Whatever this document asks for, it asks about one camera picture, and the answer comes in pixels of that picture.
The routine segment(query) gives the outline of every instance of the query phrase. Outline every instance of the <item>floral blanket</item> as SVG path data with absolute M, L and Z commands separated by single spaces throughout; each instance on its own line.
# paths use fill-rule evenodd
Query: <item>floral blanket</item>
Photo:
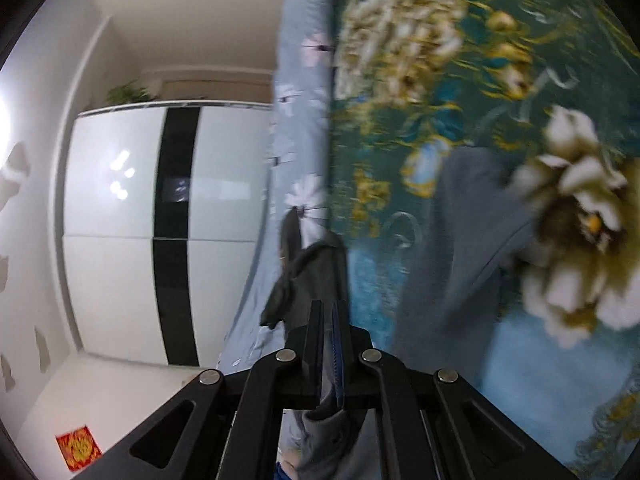
M 260 326 L 260 314 L 282 273 L 280 225 L 295 207 L 303 247 L 325 232 L 331 102 L 333 0 L 285 0 L 273 77 L 270 167 L 255 272 L 226 335 L 218 368 L 231 374 L 284 346 L 284 327 Z
M 620 22 L 603 0 L 338 0 L 335 44 L 352 322 L 390 347 L 444 157 L 493 149 L 541 221 L 479 387 L 580 478 L 612 478 L 640 437 L 640 54 Z

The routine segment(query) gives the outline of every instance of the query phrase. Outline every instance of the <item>black stripe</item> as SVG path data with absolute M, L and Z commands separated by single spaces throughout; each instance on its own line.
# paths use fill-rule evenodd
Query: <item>black stripe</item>
M 168 108 L 158 155 L 154 280 L 164 351 L 170 365 L 199 366 L 187 255 L 191 164 L 199 118 L 199 108 Z
M 199 117 L 199 108 L 166 111 L 156 174 L 156 237 L 189 237 L 191 163 Z
M 191 317 L 187 240 L 154 240 L 154 279 L 168 363 L 199 366 Z

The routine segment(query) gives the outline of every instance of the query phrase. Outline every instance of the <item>white flower print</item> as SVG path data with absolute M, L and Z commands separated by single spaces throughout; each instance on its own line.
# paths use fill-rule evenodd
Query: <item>white flower print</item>
M 271 170 L 273 173 L 273 185 L 280 187 L 282 182 L 282 165 L 296 160 L 295 145 L 289 137 L 278 136 L 274 142 Z
M 302 248 L 320 240 L 325 228 L 318 221 L 326 219 L 326 189 L 322 177 L 308 174 L 294 183 L 292 193 L 287 193 L 285 202 L 298 209 Z
M 640 165 L 613 168 L 579 110 L 553 106 L 545 139 L 548 152 L 520 166 L 510 185 L 540 214 L 542 251 L 524 272 L 523 303 L 571 348 L 599 322 L 614 330 L 640 323 Z
M 357 97 L 372 75 L 377 104 L 422 102 L 434 72 L 462 48 L 456 25 L 465 16 L 465 0 L 350 0 L 334 60 L 334 97 Z
M 309 99 L 309 106 L 327 113 L 329 111 L 329 105 L 331 101 L 329 93 L 324 88 L 316 88 L 313 94 L 314 96 Z
M 319 62 L 331 64 L 333 47 L 322 32 L 316 32 L 302 42 L 302 61 L 305 66 L 313 67 Z
M 290 83 L 277 86 L 276 98 L 278 100 L 278 107 L 287 117 L 293 117 L 293 103 L 301 93 L 302 92 Z

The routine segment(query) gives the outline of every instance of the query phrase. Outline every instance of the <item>red sticker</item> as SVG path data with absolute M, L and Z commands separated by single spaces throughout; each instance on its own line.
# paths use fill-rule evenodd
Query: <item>red sticker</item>
M 79 471 L 102 456 L 88 427 L 56 437 L 69 471 Z

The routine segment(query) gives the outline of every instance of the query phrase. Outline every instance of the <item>glossy white panel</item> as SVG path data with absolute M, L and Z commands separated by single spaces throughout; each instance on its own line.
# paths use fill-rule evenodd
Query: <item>glossy white panel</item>
M 206 107 L 191 167 L 189 238 L 255 242 L 271 112 Z
M 65 234 L 151 237 L 165 108 L 76 120 L 65 183 Z
M 66 278 L 84 349 L 167 364 L 151 240 L 65 236 Z
M 191 315 L 201 367 L 215 367 L 254 258 L 253 242 L 189 241 Z

